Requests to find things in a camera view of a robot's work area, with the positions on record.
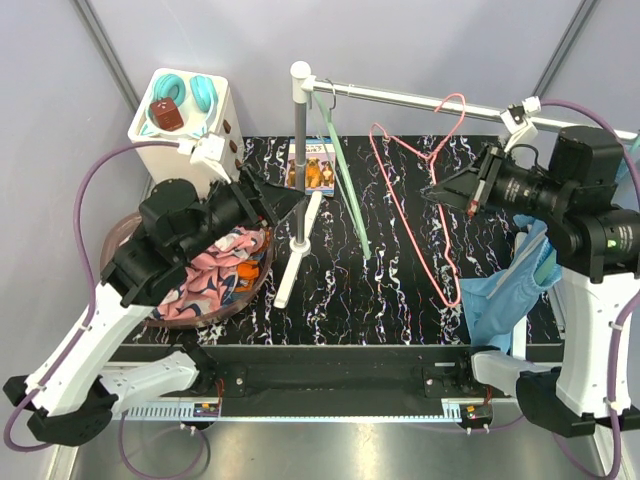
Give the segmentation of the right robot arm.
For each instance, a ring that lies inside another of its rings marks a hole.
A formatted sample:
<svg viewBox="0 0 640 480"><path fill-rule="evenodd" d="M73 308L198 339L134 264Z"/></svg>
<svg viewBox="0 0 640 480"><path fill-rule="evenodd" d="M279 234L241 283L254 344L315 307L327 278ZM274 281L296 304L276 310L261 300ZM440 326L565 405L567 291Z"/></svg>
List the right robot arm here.
<svg viewBox="0 0 640 480"><path fill-rule="evenodd" d="M600 425L615 432L639 426L626 386L624 330L639 291L639 215L612 201L623 153L612 132L570 126L559 132L547 169L519 167L490 146L427 194L471 215L502 208L545 223L562 269L561 365L547 369L481 342L453 375L463 395L493 386L516 398L531 423L566 438Z"/></svg>

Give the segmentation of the pink patterned shorts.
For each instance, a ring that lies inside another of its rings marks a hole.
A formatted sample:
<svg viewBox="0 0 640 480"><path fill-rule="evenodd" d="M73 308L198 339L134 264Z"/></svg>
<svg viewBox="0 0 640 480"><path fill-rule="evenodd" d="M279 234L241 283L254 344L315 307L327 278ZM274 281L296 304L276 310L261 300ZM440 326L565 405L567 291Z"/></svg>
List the pink patterned shorts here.
<svg viewBox="0 0 640 480"><path fill-rule="evenodd" d="M247 295L234 295L236 267L267 250L270 233L265 229L236 227L221 237L186 268L186 280L172 290L151 313L158 321L190 320L212 314Z"/></svg>

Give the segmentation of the mint green hanger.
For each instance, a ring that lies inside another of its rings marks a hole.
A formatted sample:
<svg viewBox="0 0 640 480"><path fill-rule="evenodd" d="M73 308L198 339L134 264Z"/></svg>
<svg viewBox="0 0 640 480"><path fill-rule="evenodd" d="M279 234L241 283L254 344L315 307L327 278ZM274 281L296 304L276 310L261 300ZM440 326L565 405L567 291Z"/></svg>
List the mint green hanger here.
<svg viewBox="0 0 640 480"><path fill-rule="evenodd" d="M329 138L331 139L331 142L333 144L338 167L336 182L338 184L342 197L345 200L347 211L350 215L356 236L360 242L363 258L365 260L369 260L371 258L371 248L366 232L366 227L362 218L361 208L356 196L346 156L344 154L338 132L333 122L332 114L330 113L330 109L325 105L325 103L317 93L309 93L308 97L309 100L318 107L320 115L326 126Z"/></svg>

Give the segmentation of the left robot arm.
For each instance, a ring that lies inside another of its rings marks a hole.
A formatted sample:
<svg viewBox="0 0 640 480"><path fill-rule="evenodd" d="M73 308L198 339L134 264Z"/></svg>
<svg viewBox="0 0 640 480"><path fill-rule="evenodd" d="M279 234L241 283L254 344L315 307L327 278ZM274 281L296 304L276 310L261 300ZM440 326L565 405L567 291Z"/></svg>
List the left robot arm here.
<svg viewBox="0 0 640 480"><path fill-rule="evenodd" d="M157 184L139 206L141 222L101 272L86 313L55 352L28 376L9 378L3 391L37 443L14 451L81 446L116 415L167 393L203 396L216 387L216 362L193 341L123 376L103 368L127 335L187 279L191 261L236 227L274 228L305 198L265 181L251 166L211 187L205 199L185 179Z"/></svg>

